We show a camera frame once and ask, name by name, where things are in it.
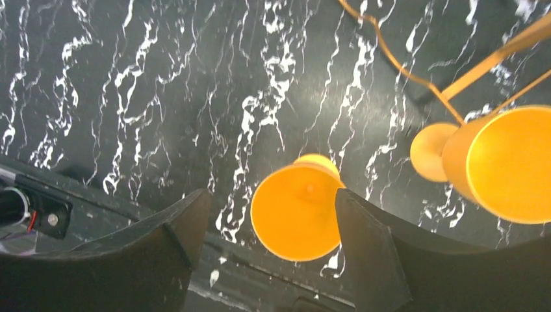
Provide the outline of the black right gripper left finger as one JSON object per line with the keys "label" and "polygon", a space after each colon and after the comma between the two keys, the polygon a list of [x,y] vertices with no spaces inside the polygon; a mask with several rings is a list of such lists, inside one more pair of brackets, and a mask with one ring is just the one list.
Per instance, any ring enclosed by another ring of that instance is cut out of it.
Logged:
{"label": "black right gripper left finger", "polygon": [[2,311],[182,311],[209,191],[68,251],[1,255]]}

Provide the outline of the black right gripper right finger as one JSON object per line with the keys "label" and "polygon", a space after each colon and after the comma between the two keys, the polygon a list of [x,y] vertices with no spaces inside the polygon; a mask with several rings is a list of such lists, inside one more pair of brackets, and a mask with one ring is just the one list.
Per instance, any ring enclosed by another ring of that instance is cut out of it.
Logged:
{"label": "black right gripper right finger", "polygon": [[487,249],[341,188],[335,209],[358,311],[549,311],[550,238]]}

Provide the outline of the orange plastic goblet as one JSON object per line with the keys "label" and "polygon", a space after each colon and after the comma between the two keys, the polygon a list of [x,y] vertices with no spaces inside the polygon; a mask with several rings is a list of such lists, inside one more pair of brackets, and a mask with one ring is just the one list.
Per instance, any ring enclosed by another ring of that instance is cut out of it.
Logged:
{"label": "orange plastic goblet", "polygon": [[413,168],[519,224],[550,222],[550,107],[527,105],[462,126],[434,123],[411,143]]}
{"label": "orange plastic goblet", "polygon": [[306,154],[266,177],[251,201],[252,228],[260,243],[280,259],[319,259],[340,245],[335,209],[345,187],[333,162]]}

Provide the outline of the gold wire glass rack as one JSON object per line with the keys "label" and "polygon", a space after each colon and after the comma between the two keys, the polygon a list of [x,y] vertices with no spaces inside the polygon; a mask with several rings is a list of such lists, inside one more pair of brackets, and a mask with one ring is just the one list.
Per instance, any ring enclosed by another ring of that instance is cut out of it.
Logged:
{"label": "gold wire glass rack", "polygon": [[550,15],[549,1],[343,1],[368,27],[400,76],[415,83],[414,97],[453,104],[466,114],[484,102],[511,97],[533,72],[550,66],[550,40],[538,40],[492,66],[495,51]]}

